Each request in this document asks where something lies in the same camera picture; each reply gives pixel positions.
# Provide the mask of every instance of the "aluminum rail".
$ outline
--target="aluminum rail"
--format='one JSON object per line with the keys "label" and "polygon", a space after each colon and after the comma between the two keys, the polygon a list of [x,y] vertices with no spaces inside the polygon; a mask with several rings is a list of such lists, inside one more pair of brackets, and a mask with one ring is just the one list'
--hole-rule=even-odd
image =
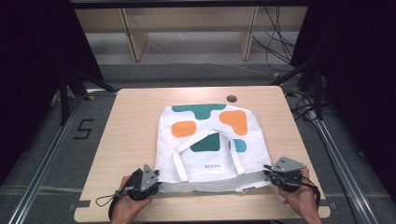
{"label": "aluminum rail", "polygon": [[49,150],[47,151],[43,161],[35,172],[35,176],[33,177],[26,191],[23,193],[20,202],[15,207],[14,212],[12,213],[11,218],[8,222],[9,224],[23,223],[23,221],[25,220],[35,200],[35,196],[37,195],[40,186],[44,181],[47,172],[50,169],[52,162],[58,152],[58,149],[64,140],[64,134],[67,132],[69,125],[74,115],[76,114],[77,109],[82,103],[83,98],[84,96],[78,96],[75,98],[75,102],[70,109],[70,116],[65,121],[64,125],[60,127],[54,139],[52,140],[52,143],[49,146]]}
{"label": "aluminum rail", "polygon": [[[310,116],[312,119],[317,117],[314,111],[310,112]],[[349,193],[350,198],[352,199],[359,214],[361,215],[362,221],[367,224],[372,224],[372,223],[379,224],[379,221],[375,216],[372,206],[367,201],[366,197],[361,191],[361,188],[359,187],[358,183],[353,177],[353,174],[349,170],[347,163],[344,161],[344,158],[342,157],[340,151],[338,150],[337,145],[332,140],[332,136],[330,135],[325,123],[323,122],[323,120],[318,120],[318,119],[315,119],[314,123],[318,126],[320,132],[323,135],[324,141],[328,146],[329,155],[334,163],[335,169],[337,170],[337,173],[340,175],[340,178],[343,181],[344,186],[346,187],[346,191]]]}

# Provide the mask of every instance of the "orange patch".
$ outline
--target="orange patch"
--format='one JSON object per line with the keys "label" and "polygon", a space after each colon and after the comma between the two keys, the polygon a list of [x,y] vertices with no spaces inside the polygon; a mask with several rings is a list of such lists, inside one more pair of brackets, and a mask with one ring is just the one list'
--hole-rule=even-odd
{"label": "orange patch", "polygon": [[243,110],[224,111],[220,114],[220,121],[230,125],[239,135],[248,133],[247,114]]}
{"label": "orange patch", "polygon": [[172,125],[172,135],[174,137],[191,136],[196,132],[196,130],[197,125],[191,120],[177,122]]}

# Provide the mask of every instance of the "hand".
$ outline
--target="hand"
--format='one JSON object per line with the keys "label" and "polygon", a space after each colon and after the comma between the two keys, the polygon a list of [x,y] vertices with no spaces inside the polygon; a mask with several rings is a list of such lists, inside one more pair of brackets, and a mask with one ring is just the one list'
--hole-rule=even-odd
{"label": "hand", "polygon": [[[122,178],[120,188],[126,183],[129,176]],[[149,205],[152,201],[153,196],[150,195],[147,199],[142,201],[132,200],[124,191],[122,198],[114,206],[113,214],[111,216],[110,223],[112,224],[128,224],[131,223],[139,212]]]}
{"label": "hand", "polygon": [[[309,179],[308,169],[303,169],[302,173],[304,177]],[[305,178],[303,178],[302,182],[309,185],[311,184]],[[283,204],[289,204],[291,209],[293,209],[293,211],[297,213],[306,223],[322,223],[318,215],[314,191],[311,188],[301,185],[294,192],[287,192],[281,188],[278,188],[277,192],[285,199]]]}

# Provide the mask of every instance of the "teal patch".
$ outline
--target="teal patch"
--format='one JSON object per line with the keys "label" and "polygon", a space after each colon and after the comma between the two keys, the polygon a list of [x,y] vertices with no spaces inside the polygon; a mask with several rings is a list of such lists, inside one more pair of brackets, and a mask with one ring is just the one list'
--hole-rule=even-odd
{"label": "teal patch", "polygon": [[[247,143],[242,139],[234,139],[236,152],[246,152]],[[228,147],[231,148],[231,142],[228,142]]]}
{"label": "teal patch", "polygon": [[251,189],[255,189],[255,187],[250,187],[250,188],[247,188],[247,189],[242,189],[242,191],[246,192],[246,191],[251,190]]}
{"label": "teal patch", "polygon": [[193,152],[202,151],[219,151],[220,150],[220,137],[218,133],[213,133],[204,138],[203,140],[192,145]]}
{"label": "teal patch", "polygon": [[222,110],[226,105],[173,105],[172,110],[175,112],[191,111],[196,119],[209,119],[212,110]]}

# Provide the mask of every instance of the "metal frame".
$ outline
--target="metal frame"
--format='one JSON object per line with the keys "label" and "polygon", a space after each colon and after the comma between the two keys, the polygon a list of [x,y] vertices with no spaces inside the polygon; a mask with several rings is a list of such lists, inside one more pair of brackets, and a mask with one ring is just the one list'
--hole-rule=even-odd
{"label": "metal frame", "polygon": [[314,0],[41,0],[35,5],[71,6],[72,8],[123,7],[293,7],[309,6]]}
{"label": "metal frame", "polygon": [[[317,117],[315,111],[310,111],[310,116],[311,119]],[[372,206],[367,201],[353,174],[349,170],[347,163],[345,162],[343,156],[338,150],[337,145],[332,140],[332,136],[330,135],[324,121],[320,119],[315,119],[314,123],[318,126],[318,129],[320,130],[324,141],[326,142],[326,145],[329,149],[329,155],[335,166],[334,168],[340,175],[340,178],[343,181],[344,186],[346,187],[346,191],[349,193],[350,198],[352,199],[359,214],[361,215],[362,221],[364,223],[379,223],[374,211],[372,210]]]}
{"label": "metal frame", "polygon": [[52,140],[51,145],[49,146],[49,150],[47,154],[45,155],[43,161],[41,162],[40,166],[35,172],[35,176],[33,177],[26,191],[23,193],[21,200],[16,206],[14,212],[12,213],[12,216],[8,223],[10,224],[23,223],[23,221],[25,220],[35,200],[35,196],[37,195],[39,188],[42,182],[44,181],[47,172],[49,171],[52,162],[64,140],[64,134],[69,129],[69,125],[73,120],[73,117],[76,114],[77,109],[81,105],[83,98],[84,98],[83,96],[78,96],[75,98],[75,102],[73,103],[72,108],[70,110],[70,116],[56,133],[54,139]]}

